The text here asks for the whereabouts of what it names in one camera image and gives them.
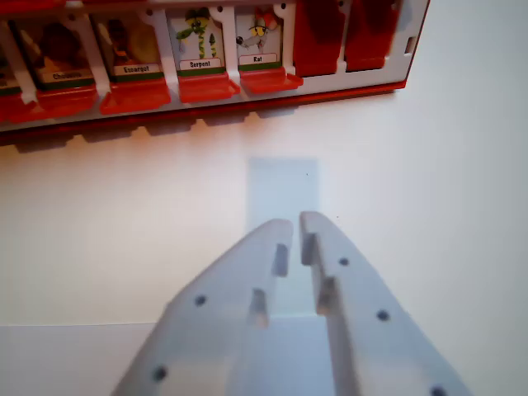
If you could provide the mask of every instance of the white plastic frame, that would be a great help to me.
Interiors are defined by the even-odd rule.
[[[61,20],[67,22],[68,26],[71,26],[74,30],[78,31],[79,35],[81,36],[82,43],[87,51],[88,62],[92,69],[93,76],[96,80],[97,92],[100,96],[99,101],[96,105],[94,105],[94,107],[90,111],[84,111],[82,113],[69,117],[63,117],[60,119],[38,120],[22,124],[11,124],[9,122],[3,122],[0,124],[0,133],[2,133],[3,131],[19,130],[27,127],[60,124],[80,120],[94,120],[113,116],[126,116],[129,114],[142,113],[142,111],[135,113],[120,113],[115,115],[102,115],[100,113],[98,106],[101,100],[106,95],[106,93],[110,90],[109,81],[101,58],[101,54],[97,47],[97,42],[92,31],[91,24],[87,15],[83,14],[93,13],[97,11],[105,11],[108,9],[119,10],[120,7],[126,7],[128,11],[131,7],[137,7],[138,12],[143,14],[144,20],[148,24],[154,26],[158,39],[159,51],[162,58],[163,72],[165,74],[167,85],[169,86],[172,94],[172,101],[171,103],[161,106],[154,111],[143,111],[143,113],[151,113],[157,111],[174,111],[186,108],[199,108],[205,106],[233,104],[245,101],[260,101],[278,97],[296,97],[299,95],[308,95],[320,92],[340,91],[343,89],[369,87],[381,84],[402,82],[406,79],[408,75],[408,70],[411,64],[411,60],[413,58],[412,53],[405,53],[407,43],[409,38],[419,36],[429,0],[403,0],[402,11],[400,12],[400,18],[398,21],[396,32],[394,34],[392,46],[389,55],[386,57],[385,66],[381,69],[347,73],[347,65],[344,61],[344,45],[345,36],[347,32],[348,18],[350,14],[351,0],[344,0],[344,3],[340,8],[346,16],[345,33],[343,34],[342,50],[337,61],[337,72],[335,74],[304,78],[304,85],[295,90],[290,91],[274,92],[263,95],[252,95],[248,92],[245,92],[243,90],[243,86],[241,86],[241,93],[238,95],[234,95],[230,99],[183,104],[179,101],[176,65],[172,53],[172,47],[170,44],[169,29],[167,27],[167,18],[165,15],[164,8],[196,7],[197,5],[200,5],[200,3],[203,2],[200,2],[198,0],[151,0],[147,4],[139,2],[126,4],[116,3],[107,7],[83,7],[80,2],[68,2],[66,9],[62,11],[63,15],[61,16]],[[247,0],[245,3],[251,3],[256,5],[273,5],[276,15],[282,18],[284,22],[282,57],[283,65],[288,73],[295,73],[295,68],[293,65],[295,2],[284,2],[284,4],[286,5],[285,9],[282,9],[281,7],[282,2]],[[216,21],[222,23],[226,70],[231,80],[240,85],[237,49],[235,44],[236,29],[234,24],[234,8],[236,7],[237,3],[233,3],[232,1],[230,2],[228,0],[220,0],[216,4],[222,5],[222,12],[220,12],[217,7],[209,7],[209,9],[211,16]],[[147,16],[144,13],[144,10],[149,7],[153,9],[152,16]],[[68,13],[75,14],[76,21],[69,21],[67,18]],[[11,37],[11,33],[9,32],[9,29],[6,26],[5,21],[1,21],[0,29],[0,32],[2,32],[2,34],[0,35],[0,43],[4,47],[7,58],[13,68],[15,77],[19,82],[19,85],[21,86],[22,98],[26,102],[35,100],[35,84],[32,82],[31,76],[25,68],[24,62],[22,61],[22,58],[20,56],[19,49],[17,48],[15,41]]]

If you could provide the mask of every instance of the card illustration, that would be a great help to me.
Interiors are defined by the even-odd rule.
[[[235,10],[235,24],[240,70],[282,65],[282,25],[273,7],[239,7]]]
[[[11,26],[38,88],[61,89],[94,83],[78,34],[56,18],[23,19]]]
[[[163,77],[155,30],[136,12],[94,14],[91,18],[112,82]]]
[[[223,73],[224,39],[222,26],[207,7],[186,12],[167,12],[172,51],[179,76]]]

